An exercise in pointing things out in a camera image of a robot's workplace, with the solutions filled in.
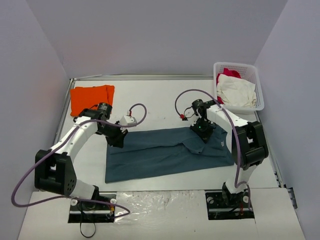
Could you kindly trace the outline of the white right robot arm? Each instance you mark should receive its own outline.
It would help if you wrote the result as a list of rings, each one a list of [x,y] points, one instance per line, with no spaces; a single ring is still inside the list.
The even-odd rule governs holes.
[[[197,99],[191,108],[195,116],[190,129],[203,142],[209,141],[214,127],[221,127],[227,132],[227,148],[236,164],[236,173],[235,177],[223,183],[221,199],[226,206],[232,207],[239,202],[239,193],[248,189],[253,171],[269,155],[263,126],[258,121],[240,118],[213,100],[204,102]]]

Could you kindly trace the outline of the blue-grey t-shirt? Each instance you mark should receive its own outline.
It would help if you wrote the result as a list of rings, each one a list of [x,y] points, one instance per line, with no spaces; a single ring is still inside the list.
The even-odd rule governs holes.
[[[105,183],[232,166],[226,137],[219,126],[207,143],[188,127],[129,132],[122,148],[107,147]]]

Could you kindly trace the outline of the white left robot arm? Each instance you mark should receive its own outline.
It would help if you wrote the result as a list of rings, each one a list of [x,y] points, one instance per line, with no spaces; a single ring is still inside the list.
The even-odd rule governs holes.
[[[34,186],[43,191],[82,199],[89,209],[101,203],[99,188],[77,178],[73,162],[80,149],[92,135],[103,135],[111,147],[123,148],[127,130],[105,124],[109,120],[112,106],[99,103],[97,109],[85,108],[75,118],[74,125],[67,134],[49,150],[39,150],[35,162],[49,155],[34,170]]]

